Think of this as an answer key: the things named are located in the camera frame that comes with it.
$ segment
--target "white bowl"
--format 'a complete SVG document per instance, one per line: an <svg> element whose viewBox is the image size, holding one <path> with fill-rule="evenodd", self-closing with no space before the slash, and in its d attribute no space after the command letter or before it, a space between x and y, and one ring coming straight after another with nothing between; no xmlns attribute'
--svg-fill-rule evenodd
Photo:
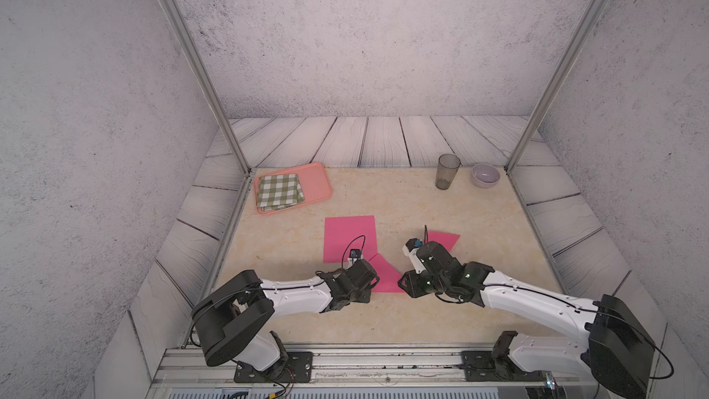
<svg viewBox="0 0 709 399"><path fill-rule="evenodd" d="M492 188L500 181L500 171L490 164L476 164L470 169L473 185L480 188Z"/></svg>

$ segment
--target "concrete wall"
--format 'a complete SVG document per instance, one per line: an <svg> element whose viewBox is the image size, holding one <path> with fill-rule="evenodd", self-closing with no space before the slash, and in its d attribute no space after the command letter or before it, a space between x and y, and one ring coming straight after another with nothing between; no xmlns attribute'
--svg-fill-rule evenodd
<svg viewBox="0 0 709 399"><path fill-rule="evenodd" d="M177 0L229 117L527 115L589 0Z"/></svg>
<svg viewBox="0 0 709 399"><path fill-rule="evenodd" d="M157 0L0 0L0 397L76 398L216 131Z"/></svg>
<svg viewBox="0 0 709 399"><path fill-rule="evenodd" d="M611 0L541 129L705 373L708 4Z"/></svg>

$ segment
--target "green checkered napkin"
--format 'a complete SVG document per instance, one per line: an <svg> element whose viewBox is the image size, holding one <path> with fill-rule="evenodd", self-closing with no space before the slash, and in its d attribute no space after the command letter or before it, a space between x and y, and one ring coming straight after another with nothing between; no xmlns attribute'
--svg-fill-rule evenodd
<svg viewBox="0 0 709 399"><path fill-rule="evenodd" d="M264 211L292 207L304 200L297 174L264 175L259 180L256 206Z"/></svg>

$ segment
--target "mounting plate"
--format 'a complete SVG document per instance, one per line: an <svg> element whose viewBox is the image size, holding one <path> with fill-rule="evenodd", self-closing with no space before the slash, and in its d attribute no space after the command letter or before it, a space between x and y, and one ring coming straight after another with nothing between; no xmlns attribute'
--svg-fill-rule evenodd
<svg viewBox="0 0 709 399"><path fill-rule="evenodd" d="M240 362L236 367L236 373L234 373L234 382L271 383L276 381L283 385L291 382L308 383L313 370L313 353L310 351L289 351L287 366L293 371L293 379L291 379L290 373L286 370L283 370L283 373L278 378L269 379L261 371L256 371L251 365Z"/></svg>
<svg viewBox="0 0 709 399"><path fill-rule="evenodd" d="M510 378L500 376L496 369L495 360L491 351L461 351L465 380L468 382L539 382L544 381L545 376L541 371L531 373L514 373Z"/></svg>

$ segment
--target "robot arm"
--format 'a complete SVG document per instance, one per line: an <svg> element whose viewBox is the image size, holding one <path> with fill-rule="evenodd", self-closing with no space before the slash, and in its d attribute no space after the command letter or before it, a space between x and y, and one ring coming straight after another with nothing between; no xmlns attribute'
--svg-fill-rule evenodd
<svg viewBox="0 0 709 399"><path fill-rule="evenodd" d="M451 303L474 303L527 317L565 337L504 332L492 351L498 371L592 374L626 398L647 393L654 342L622 300L567 296L513 279L478 262L461 265L442 245L411 239L403 247L414 270L399 280L410 297L445 294Z"/></svg>
<svg viewBox="0 0 709 399"><path fill-rule="evenodd" d="M361 259L347 270L288 282L261 280L253 270L244 270L192 309L192 323L208 366L235 360L266 378L279 376L288 356L274 332L262 331L269 320L367 303L378 281L377 272Z"/></svg>

